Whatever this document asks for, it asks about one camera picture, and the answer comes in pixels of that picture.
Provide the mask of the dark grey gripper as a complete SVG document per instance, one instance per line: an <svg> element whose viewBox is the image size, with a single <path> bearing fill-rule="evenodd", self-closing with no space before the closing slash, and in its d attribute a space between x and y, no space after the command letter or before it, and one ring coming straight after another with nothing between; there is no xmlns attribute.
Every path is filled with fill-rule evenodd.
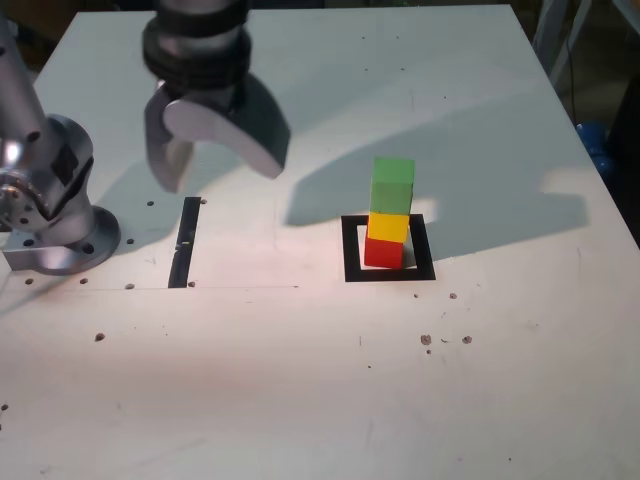
<svg viewBox="0 0 640 480"><path fill-rule="evenodd" d="M230 90L173 100L164 81L144 109L147 163L159 185L179 193L194 143L222 145L255 172L274 179L285 168L291 131L274 96L248 73Z"/></svg>

